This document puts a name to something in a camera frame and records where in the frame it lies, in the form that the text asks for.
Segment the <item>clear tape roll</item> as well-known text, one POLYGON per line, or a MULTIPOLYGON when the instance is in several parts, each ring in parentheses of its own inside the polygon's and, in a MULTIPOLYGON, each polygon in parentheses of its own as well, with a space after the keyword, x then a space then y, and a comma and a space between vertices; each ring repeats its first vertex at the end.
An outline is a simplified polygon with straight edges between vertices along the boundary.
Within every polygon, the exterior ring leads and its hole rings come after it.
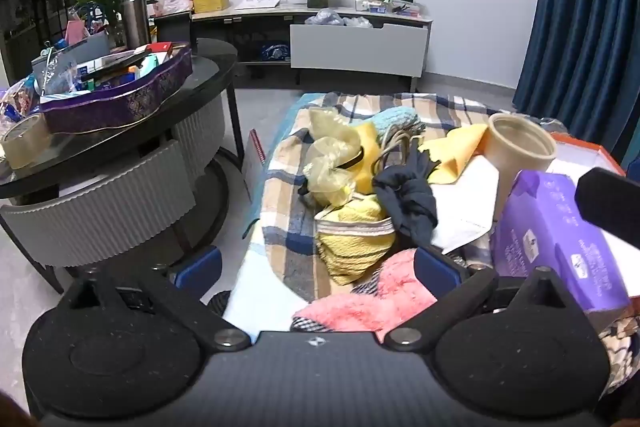
POLYGON ((50 143, 51 133, 41 114, 30 115, 14 124, 1 138, 4 157, 13 170, 31 164, 50 143))

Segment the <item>round black glass table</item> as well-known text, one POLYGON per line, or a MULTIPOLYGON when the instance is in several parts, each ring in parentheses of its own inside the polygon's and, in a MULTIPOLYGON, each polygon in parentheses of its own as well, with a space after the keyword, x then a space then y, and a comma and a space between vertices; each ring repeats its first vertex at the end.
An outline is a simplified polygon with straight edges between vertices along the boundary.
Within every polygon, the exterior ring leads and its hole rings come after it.
POLYGON ((1 228, 58 294, 58 271, 122 274, 180 265, 216 241, 230 206, 220 163, 224 125, 242 133, 233 83, 238 51, 198 39, 193 72, 157 111, 119 130, 57 135, 32 163, 1 178, 1 228))

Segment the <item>yellow green sponge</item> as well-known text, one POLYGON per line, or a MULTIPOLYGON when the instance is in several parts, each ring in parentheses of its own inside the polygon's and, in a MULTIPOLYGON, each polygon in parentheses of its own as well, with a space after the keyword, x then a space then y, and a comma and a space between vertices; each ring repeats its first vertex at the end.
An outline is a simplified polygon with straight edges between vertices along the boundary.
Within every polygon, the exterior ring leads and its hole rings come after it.
POLYGON ((368 195, 373 193, 372 165, 381 154, 378 145, 378 130, 371 121, 354 127, 360 138, 360 152, 347 163, 345 169, 354 176, 356 191, 368 195))

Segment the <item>orange white box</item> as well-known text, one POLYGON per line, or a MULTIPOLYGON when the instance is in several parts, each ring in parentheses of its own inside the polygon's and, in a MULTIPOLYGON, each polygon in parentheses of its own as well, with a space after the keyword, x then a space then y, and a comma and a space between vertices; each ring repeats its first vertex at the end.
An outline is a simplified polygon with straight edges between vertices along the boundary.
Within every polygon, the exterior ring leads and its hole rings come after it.
POLYGON ((593 168, 602 168, 626 176, 622 167, 601 145, 578 140, 560 132, 551 132, 551 136, 556 143, 556 157, 548 167, 548 172, 565 174, 575 183, 593 168))

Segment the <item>white tv cabinet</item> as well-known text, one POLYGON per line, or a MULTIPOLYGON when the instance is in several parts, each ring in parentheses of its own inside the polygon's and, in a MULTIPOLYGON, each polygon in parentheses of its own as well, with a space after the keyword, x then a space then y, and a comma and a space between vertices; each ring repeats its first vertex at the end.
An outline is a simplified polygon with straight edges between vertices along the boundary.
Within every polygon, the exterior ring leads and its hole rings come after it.
POLYGON ((262 57, 262 48, 279 41, 290 49, 290 56, 279 63, 295 72, 317 69, 390 75, 406 78, 410 92, 418 90, 431 40, 430 18, 358 12, 348 6, 339 6, 335 13, 363 17, 370 25, 311 25, 306 20, 316 11, 292 3, 270 9, 182 12, 159 16, 155 25, 160 40, 186 40, 194 48, 204 38, 231 43, 244 66, 276 64, 262 57))

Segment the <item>pale yellow organza bag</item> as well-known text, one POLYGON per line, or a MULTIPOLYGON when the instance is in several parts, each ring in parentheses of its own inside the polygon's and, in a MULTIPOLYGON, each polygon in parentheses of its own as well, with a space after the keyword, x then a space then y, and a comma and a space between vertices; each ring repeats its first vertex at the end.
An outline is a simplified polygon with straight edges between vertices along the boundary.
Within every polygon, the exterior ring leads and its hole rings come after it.
POLYGON ((304 158, 305 181, 298 193, 310 195, 324 207, 343 206, 355 192, 354 176, 344 164, 360 152, 359 135, 335 108, 312 108, 309 118, 314 142, 304 158))

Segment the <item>dark navy cloth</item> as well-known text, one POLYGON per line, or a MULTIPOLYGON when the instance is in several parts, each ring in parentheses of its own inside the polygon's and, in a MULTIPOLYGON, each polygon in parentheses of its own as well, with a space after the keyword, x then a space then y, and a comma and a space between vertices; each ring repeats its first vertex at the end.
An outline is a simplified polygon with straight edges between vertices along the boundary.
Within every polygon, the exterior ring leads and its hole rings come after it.
POLYGON ((436 199, 427 178, 439 165, 412 143, 404 165, 384 168, 372 180, 374 193, 395 231, 416 247, 432 246, 438 225, 436 199))

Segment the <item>yellow knit pouch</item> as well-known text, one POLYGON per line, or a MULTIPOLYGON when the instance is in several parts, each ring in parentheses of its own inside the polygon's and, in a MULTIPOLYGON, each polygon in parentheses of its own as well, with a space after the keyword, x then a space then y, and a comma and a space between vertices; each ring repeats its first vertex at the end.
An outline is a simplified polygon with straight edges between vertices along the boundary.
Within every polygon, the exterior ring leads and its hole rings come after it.
POLYGON ((361 280, 392 249, 393 221, 375 195, 355 193, 341 207, 314 216, 314 243, 329 277, 338 285, 361 280))

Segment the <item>purple tissue pack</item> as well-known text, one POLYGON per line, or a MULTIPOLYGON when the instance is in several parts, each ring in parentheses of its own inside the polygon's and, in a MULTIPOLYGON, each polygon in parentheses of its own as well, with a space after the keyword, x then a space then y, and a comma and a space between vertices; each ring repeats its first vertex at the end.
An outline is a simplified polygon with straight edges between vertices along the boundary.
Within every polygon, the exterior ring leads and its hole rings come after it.
POLYGON ((583 310, 623 309, 639 296, 639 251, 582 219, 575 193, 565 174, 520 171, 491 235, 494 267, 504 277, 548 267, 583 310))

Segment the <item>beige paper cup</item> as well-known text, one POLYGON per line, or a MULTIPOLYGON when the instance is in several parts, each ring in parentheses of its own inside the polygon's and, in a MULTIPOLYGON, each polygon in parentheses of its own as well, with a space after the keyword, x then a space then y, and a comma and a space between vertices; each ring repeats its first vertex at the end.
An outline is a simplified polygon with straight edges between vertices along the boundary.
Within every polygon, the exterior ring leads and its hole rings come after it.
POLYGON ((494 114, 488 119, 484 156, 499 173, 494 220, 502 213, 522 170, 546 171, 556 157, 552 135, 523 116, 494 114))

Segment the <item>plaid blanket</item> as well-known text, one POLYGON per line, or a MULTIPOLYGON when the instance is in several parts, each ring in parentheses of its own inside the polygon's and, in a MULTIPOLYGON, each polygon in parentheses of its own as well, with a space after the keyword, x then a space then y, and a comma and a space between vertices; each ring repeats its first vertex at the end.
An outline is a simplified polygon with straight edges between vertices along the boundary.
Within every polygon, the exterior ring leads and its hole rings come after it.
POLYGON ((277 280, 312 303, 419 245, 419 225, 444 255, 487 235, 499 173, 485 148, 516 117, 458 96, 312 96, 273 150, 256 217, 277 280))

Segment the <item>light blue knit cloth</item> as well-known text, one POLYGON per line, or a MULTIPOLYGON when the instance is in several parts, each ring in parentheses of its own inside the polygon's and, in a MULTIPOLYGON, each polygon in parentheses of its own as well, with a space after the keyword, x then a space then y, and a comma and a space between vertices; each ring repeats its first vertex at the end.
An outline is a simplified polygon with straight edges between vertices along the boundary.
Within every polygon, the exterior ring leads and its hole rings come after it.
POLYGON ((420 134, 425 124, 413 107, 396 106, 374 114, 369 121, 376 130, 376 139, 381 143, 389 133, 407 131, 410 135, 420 134))

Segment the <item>blue curtain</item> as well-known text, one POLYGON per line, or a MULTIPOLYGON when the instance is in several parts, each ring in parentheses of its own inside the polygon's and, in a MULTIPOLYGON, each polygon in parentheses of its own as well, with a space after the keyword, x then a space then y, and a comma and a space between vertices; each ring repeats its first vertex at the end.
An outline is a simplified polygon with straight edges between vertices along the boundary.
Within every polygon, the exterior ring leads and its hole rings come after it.
POLYGON ((639 153, 639 0, 537 0, 513 104, 618 162, 639 153))

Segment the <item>pink fluffy cloth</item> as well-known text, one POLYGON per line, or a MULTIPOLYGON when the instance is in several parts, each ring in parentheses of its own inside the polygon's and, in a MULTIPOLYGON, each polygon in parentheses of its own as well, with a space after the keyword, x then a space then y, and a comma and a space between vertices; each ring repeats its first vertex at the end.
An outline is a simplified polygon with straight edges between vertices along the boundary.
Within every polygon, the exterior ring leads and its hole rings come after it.
POLYGON ((309 303, 292 318, 292 331, 371 332, 382 341, 392 329, 437 301, 416 277, 414 257, 416 248, 394 254, 349 293, 309 303))

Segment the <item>yellow microfiber cloth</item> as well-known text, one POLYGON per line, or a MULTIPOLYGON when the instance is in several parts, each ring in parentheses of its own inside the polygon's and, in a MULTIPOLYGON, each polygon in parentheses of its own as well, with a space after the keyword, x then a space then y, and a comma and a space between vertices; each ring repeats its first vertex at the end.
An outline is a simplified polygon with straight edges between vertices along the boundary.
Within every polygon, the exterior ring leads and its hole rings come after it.
POLYGON ((429 184, 453 184, 470 160, 478 154, 488 130, 487 124, 471 124, 450 130, 445 138, 424 140, 418 147, 427 152, 435 169, 428 175, 429 184))

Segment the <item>purple tray of items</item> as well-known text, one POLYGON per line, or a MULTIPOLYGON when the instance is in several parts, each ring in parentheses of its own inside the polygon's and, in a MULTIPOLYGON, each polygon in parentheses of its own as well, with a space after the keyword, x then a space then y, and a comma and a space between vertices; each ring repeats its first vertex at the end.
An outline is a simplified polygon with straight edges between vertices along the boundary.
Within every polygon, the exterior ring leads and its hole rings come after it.
POLYGON ((40 103, 51 133, 81 134, 122 129, 156 113, 193 72, 191 47, 178 46, 146 75, 122 86, 40 103))

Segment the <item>steel thermos bottle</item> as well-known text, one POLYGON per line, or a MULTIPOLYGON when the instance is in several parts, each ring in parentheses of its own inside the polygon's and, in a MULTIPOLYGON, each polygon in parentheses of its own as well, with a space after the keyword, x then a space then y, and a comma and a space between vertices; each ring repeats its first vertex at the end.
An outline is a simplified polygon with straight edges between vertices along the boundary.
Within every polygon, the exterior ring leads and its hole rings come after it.
POLYGON ((135 49, 149 44, 151 33, 146 0, 122 0, 120 12, 128 48, 135 49))

